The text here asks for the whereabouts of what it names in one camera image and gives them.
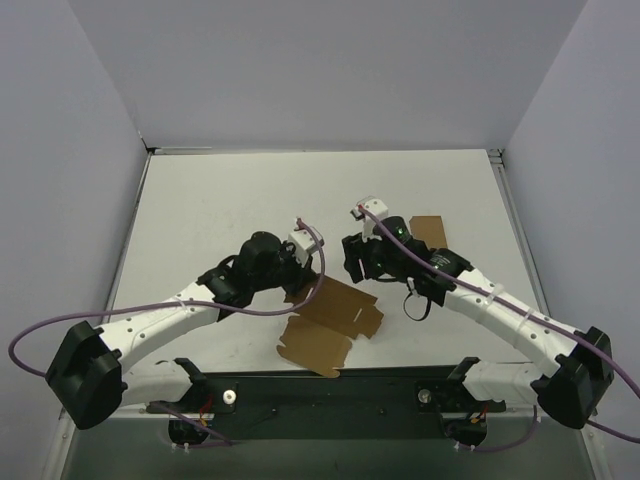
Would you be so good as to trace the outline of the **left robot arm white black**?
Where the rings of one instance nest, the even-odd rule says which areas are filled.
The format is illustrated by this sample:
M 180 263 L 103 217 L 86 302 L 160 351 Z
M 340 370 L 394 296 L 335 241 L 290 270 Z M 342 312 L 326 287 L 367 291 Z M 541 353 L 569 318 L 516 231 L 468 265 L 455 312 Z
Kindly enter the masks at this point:
M 66 333 L 45 380 L 80 430 L 93 428 L 125 405 L 161 401 L 193 411 L 204 402 L 205 376 L 187 359 L 163 360 L 148 370 L 135 365 L 196 329 L 233 313 L 253 314 L 256 294 L 283 289 L 299 293 L 322 272 L 312 260 L 324 240 L 299 225 L 286 240 L 259 231 L 239 253 L 206 271 L 159 304 L 115 311 L 117 321 L 93 327 L 87 321 Z

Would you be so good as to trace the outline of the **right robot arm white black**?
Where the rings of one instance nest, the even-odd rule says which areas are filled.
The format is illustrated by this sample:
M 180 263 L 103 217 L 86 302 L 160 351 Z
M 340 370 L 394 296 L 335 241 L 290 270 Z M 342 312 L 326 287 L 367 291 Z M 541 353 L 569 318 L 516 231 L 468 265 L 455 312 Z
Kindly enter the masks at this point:
M 544 316 L 455 252 L 428 248 L 399 216 L 380 219 L 363 206 L 351 214 L 363 224 L 361 233 L 342 241 L 353 282 L 402 283 L 409 295 L 474 321 L 525 357 L 514 364 L 470 361 L 461 383 L 472 398 L 538 406 L 573 429 L 587 423 L 614 378 L 602 358 L 611 352 L 606 334 Z

